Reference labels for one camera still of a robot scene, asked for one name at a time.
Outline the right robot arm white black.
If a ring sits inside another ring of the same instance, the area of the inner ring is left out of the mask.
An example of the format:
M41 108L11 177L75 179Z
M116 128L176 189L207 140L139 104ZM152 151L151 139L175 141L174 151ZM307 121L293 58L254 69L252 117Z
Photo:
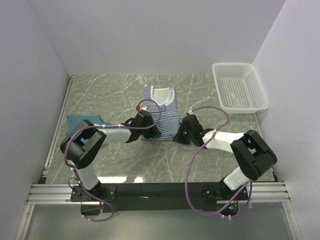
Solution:
M266 173L272 174L274 182L277 180L273 171L277 156L256 130L232 133L205 129L196 115L187 114L181 120L174 141L184 145L193 143L199 150L221 150L234 155L237 167L218 182L215 190L209 190L207 196L230 200L240 187L258 181Z

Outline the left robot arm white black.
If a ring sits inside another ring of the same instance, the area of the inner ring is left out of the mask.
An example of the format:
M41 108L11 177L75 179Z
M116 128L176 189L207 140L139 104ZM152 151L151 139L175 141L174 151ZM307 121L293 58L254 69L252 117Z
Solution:
M102 145L131 143L139 137L153 138L160 135L156 124L147 110L139 110L135 117L118 125L97 125L83 120L61 143L67 166L71 167L88 201L103 198L102 185L93 166L93 161Z

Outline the blue tank top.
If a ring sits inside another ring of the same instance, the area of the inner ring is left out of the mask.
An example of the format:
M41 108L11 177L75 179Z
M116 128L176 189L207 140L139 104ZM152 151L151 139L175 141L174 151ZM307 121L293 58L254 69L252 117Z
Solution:
M111 126L112 123L109 121L103 121L100 115L68 115L67 119L67 133L66 136L70 135L75 129L84 128L90 125L106 125Z

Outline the striped tank top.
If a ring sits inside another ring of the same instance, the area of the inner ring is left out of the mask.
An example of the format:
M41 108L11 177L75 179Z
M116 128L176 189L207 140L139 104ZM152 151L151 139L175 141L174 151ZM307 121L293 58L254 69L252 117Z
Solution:
M170 85L166 88L155 88L145 85L143 98L150 99L144 103L147 106L160 136L152 138L141 137L143 141L172 141L180 128L180 116L178 114L177 94L175 88Z

